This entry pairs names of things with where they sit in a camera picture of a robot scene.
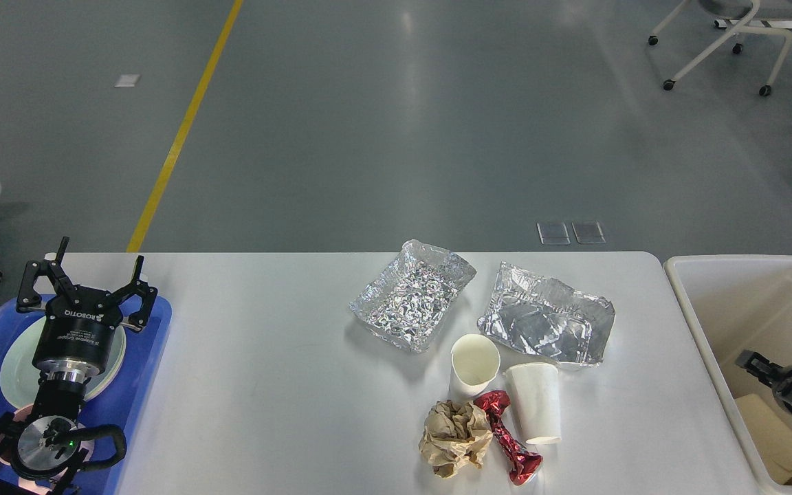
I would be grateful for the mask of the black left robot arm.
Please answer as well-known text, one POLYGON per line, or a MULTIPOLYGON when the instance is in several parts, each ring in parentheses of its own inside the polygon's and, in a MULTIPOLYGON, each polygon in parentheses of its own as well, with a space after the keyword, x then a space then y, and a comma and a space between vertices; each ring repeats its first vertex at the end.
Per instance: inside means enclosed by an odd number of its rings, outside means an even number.
MULTIPOLYGON (((68 243, 64 237, 52 260, 26 263, 15 308, 43 314, 32 355, 38 392, 25 419, 0 416, 0 458, 9 458, 20 479, 52 483, 53 494, 63 494, 78 473, 109 469, 126 456, 122 427, 82 427, 79 416, 88 384, 106 372, 117 330, 141 332, 157 298, 157 289, 142 279, 142 256, 128 284, 116 291, 74 284, 63 269, 68 243)), ((29 489, 0 479, 0 493, 29 489)))

